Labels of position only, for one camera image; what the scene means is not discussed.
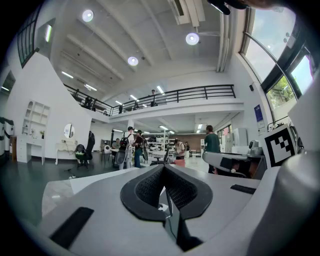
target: blue sign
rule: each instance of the blue sign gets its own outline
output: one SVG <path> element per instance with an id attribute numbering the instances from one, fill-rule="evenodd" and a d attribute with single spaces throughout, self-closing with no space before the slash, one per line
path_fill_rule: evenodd
<path id="1" fill-rule="evenodd" d="M 257 122 L 260 122 L 264 119 L 262 116 L 260 105 L 258 105 L 254 108 L 254 112 L 255 112 L 255 117 L 256 117 Z"/>

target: tree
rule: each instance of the tree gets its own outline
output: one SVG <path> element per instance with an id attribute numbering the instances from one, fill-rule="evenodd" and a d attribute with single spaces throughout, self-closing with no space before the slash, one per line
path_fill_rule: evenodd
<path id="1" fill-rule="evenodd" d="M 285 76 L 268 92 L 273 109 L 291 100 L 295 95 Z"/>

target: white chair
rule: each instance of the white chair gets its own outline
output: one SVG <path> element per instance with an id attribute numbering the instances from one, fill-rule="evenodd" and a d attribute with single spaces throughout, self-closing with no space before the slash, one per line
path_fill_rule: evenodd
<path id="1" fill-rule="evenodd" d="M 109 162 L 110 155 L 111 155 L 110 146 L 109 146 L 109 145 L 105 145 L 105 146 L 103 147 L 103 150 L 102 150 L 101 162 L 102 162 L 102 157 L 103 157 L 103 159 L 104 159 L 104 164 L 106 164 L 106 156 L 108 157 L 108 162 Z"/>

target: window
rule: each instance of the window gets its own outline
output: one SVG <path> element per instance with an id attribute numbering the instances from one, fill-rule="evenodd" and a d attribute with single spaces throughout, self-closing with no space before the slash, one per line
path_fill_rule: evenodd
<path id="1" fill-rule="evenodd" d="M 307 56 L 302 58 L 298 66 L 292 71 L 291 75 L 297 83 L 300 92 L 304 94 L 313 80 L 310 72 L 310 61 Z"/>
<path id="2" fill-rule="evenodd" d="M 250 62 L 254 73 L 258 75 L 260 82 L 266 79 L 275 66 L 275 62 L 269 55 L 251 39 L 245 57 Z"/>
<path id="3" fill-rule="evenodd" d="M 296 15 L 287 8 L 257 9 L 251 35 L 279 59 L 289 41 L 295 22 Z"/>
<path id="4" fill-rule="evenodd" d="M 260 81 L 273 120 L 286 117 L 312 81 L 309 32 L 287 8 L 246 10 L 240 54 Z"/>
<path id="5" fill-rule="evenodd" d="M 283 76 L 275 86 L 268 91 L 268 97 L 271 101 L 273 110 L 295 99 L 294 92 L 292 91 L 287 79 Z"/>
<path id="6" fill-rule="evenodd" d="M 17 34 L 18 53 L 22 67 L 25 66 L 28 59 L 35 52 L 35 24 L 38 19 L 40 8 L 41 5 L 38 6 L 36 10 L 29 15 L 29 17 L 25 20 Z"/>
<path id="7" fill-rule="evenodd" d="M 223 135 L 227 135 L 227 134 L 230 134 L 230 133 L 232 133 L 231 124 L 229 124 L 228 126 L 222 128 L 221 130 L 218 130 L 218 131 L 217 131 L 216 134 L 217 134 L 218 137 L 219 137 L 219 142 L 220 142 L 220 144 L 222 143 L 221 137 L 222 137 Z"/>

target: round mirror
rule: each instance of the round mirror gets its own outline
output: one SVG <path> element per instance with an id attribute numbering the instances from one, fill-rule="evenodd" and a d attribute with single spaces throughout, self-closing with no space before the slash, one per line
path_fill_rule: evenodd
<path id="1" fill-rule="evenodd" d="M 75 135 L 75 127 L 71 123 L 68 123 L 64 127 L 64 136 L 66 138 L 72 138 L 73 135 Z"/>

